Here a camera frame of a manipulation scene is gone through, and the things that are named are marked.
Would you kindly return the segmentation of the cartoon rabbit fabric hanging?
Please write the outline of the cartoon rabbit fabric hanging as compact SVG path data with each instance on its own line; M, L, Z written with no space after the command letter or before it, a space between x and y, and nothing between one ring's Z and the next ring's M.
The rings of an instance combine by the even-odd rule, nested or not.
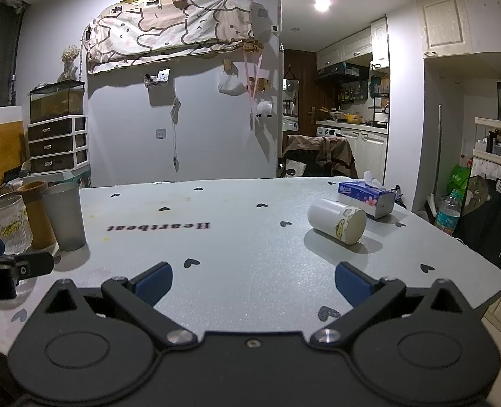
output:
M254 40L253 0L124 0L84 32L88 73L229 53Z

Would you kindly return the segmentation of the white cup with cartoon print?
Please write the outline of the white cup with cartoon print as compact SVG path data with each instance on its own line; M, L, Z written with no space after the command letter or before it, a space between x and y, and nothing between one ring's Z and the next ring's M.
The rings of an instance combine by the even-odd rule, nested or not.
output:
M315 230L345 245L354 245L360 240L367 222L364 210L325 198L310 205L307 219Z

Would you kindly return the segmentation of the frosted grey plastic cup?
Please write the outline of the frosted grey plastic cup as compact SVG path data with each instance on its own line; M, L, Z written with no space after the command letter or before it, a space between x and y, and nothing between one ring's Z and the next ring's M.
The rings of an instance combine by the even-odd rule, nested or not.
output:
M42 192L45 209L62 251L76 251L86 244L79 188L63 183Z

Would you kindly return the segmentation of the glass fish tank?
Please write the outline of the glass fish tank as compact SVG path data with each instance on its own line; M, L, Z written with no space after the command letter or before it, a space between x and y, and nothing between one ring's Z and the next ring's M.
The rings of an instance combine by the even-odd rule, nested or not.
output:
M30 123L84 114L85 84L64 80L34 88L30 96Z

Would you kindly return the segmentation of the green-labelled water bottle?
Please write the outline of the green-labelled water bottle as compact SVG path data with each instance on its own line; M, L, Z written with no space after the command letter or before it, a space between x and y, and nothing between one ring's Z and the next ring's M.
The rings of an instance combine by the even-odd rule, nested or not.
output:
M438 206L435 217L435 227L449 235L453 235L461 216L463 196L458 190L453 190L444 196Z

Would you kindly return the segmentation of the white plush toy hanging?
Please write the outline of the white plush toy hanging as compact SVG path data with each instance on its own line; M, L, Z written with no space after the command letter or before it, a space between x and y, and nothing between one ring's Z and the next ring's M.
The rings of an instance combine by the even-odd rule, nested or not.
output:
M273 104L271 101L262 100L258 103L256 109L257 118L271 118L273 114Z

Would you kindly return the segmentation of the dried flower vase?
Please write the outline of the dried flower vase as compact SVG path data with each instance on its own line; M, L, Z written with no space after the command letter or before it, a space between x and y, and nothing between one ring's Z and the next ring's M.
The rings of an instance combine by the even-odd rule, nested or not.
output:
M61 55L63 63L63 72L60 76L61 81L73 80L76 77L76 59L80 56L80 49L75 45L67 46Z

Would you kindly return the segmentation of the white three-drawer storage unit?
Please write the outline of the white three-drawer storage unit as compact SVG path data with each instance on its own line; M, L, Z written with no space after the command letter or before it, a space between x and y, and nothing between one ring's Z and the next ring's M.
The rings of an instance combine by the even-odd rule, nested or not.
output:
M47 119L32 123L27 131L32 173L73 170L89 162L86 116Z

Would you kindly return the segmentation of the white upper wall cabinet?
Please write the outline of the white upper wall cabinet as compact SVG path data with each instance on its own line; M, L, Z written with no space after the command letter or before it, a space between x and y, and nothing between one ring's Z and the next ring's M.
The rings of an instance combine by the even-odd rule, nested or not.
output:
M425 58L473 53L465 0L417 0L417 11Z

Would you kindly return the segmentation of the blue tissue box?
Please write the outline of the blue tissue box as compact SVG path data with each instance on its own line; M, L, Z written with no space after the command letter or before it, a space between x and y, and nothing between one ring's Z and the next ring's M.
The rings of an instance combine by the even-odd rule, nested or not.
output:
M395 190L385 188L370 171L361 179L340 182L338 193L342 203L361 208L373 219L389 215L396 201Z

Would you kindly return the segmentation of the clear glass with yellow print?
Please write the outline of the clear glass with yellow print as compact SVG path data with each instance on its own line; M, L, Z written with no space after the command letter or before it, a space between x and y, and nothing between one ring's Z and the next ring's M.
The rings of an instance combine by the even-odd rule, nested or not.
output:
M19 194L0 196L0 240L5 254L23 254L32 245L32 229L24 200Z

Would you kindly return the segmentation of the chair draped with brown cloth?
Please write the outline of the chair draped with brown cloth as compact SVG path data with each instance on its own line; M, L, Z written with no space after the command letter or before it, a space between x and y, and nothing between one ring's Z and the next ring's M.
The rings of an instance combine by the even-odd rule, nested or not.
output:
M282 163L284 177L358 177L351 145L343 137L288 135Z

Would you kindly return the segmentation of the black chalkboard sign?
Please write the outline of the black chalkboard sign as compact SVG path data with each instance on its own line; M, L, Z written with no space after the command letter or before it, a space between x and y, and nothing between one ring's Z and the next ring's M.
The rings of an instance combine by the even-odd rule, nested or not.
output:
M501 270L501 179L469 179L454 237Z

